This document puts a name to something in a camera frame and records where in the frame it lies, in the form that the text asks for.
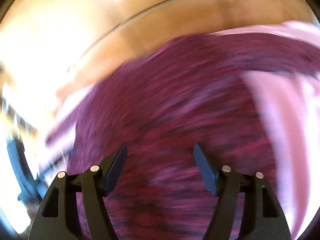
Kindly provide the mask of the pink bed sheet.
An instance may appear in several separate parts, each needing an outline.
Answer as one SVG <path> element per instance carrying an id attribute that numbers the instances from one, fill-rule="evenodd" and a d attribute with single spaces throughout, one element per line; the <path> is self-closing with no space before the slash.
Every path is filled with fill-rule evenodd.
<path id="1" fill-rule="evenodd" d="M 319 237 L 319 29 L 286 21 L 219 31 L 227 106 L 210 148 L 277 188 L 293 239 Z"/>

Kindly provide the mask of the maroon floral patterned garment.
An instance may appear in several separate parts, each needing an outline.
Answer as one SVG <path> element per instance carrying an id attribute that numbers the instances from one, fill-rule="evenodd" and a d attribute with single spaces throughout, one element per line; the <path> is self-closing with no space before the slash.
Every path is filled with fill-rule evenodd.
<path id="1" fill-rule="evenodd" d="M 47 147 L 73 144 L 69 174 L 82 173 L 125 143 L 128 158 L 104 200 L 119 239 L 201 239 L 216 199 L 206 190 L 193 146 L 210 148 L 228 120 L 212 34 L 174 39 L 152 55 L 125 62 L 61 113 Z M 262 172 L 277 195 L 267 175 Z"/>

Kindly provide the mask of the wooden panelled headboard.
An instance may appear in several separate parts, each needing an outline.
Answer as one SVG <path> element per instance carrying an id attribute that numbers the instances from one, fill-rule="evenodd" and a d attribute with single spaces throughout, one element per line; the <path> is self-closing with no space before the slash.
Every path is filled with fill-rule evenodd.
<path id="1" fill-rule="evenodd" d="M 175 37 L 298 20 L 315 0 L 3 0 L 1 125 L 35 139 L 67 96 Z"/>

